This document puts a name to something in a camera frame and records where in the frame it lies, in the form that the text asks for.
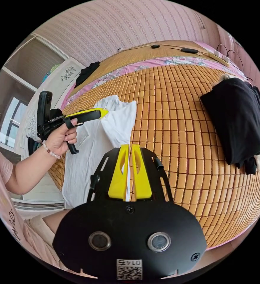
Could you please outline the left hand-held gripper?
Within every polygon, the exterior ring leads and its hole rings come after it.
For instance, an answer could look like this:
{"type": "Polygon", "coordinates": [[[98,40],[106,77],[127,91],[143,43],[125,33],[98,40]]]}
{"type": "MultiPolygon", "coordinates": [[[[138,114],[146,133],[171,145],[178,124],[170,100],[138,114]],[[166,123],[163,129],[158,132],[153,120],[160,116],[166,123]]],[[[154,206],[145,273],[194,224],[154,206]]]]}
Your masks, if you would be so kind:
{"type": "Polygon", "coordinates": [[[109,111],[107,109],[92,108],[81,110],[69,115],[61,115],[59,117],[49,119],[47,122],[39,123],[37,126],[37,135],[43,142],[48,138],[51,132],[53,132],[64,123],[67,125],[68,129],[73,128],[74,126],[71,125],[72,119],[77,119],[76,127],[78,127],[83,125],[85,122],[100,119],[106,116],[108,112],[109,111]]]}

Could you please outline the person's left hand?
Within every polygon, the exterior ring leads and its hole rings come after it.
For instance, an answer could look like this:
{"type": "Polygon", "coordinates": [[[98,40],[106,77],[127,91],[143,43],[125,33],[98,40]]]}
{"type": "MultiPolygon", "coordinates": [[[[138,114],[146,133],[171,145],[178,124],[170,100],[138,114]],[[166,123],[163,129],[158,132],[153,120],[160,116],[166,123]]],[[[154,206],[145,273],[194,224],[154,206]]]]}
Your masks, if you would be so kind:
{"type": "Polygon", "coordinates": [[[60,159],[68,150],[68,145],[73,145],[77,142],[77,119],[72,119],[71,125],[74,127],[68,129],[67,125],[64,123],[51,132],[47,140],[43,141],[41,148],[44,150],[44,153],[47,154],[48,158],[52,158],[53,160],[60,159]]]}

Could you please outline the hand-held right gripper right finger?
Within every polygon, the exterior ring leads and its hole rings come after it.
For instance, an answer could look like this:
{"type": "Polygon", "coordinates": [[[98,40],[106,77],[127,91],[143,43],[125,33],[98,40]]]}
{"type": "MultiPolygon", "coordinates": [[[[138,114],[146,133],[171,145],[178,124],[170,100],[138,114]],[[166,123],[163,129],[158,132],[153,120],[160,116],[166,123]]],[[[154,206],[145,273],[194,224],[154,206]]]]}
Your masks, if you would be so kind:
{"type": "Polygon", "coordinates": [[[146,170],[142,148],[139,145],[132,146],[133,179],[136,200],[145,200],[152,197],[152,190],[146,170]]]}

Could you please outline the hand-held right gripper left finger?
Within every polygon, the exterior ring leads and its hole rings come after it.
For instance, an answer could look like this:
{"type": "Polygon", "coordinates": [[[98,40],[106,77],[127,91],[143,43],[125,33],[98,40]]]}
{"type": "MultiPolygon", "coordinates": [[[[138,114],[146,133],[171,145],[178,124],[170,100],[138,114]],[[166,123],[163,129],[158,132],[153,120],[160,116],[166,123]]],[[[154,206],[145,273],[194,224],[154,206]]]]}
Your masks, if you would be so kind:
{"type": "Polygon", "coordinates": [[[111,199],[129,200],[129,144],[121,145],[117,150],[108,196],[111,199]]]}

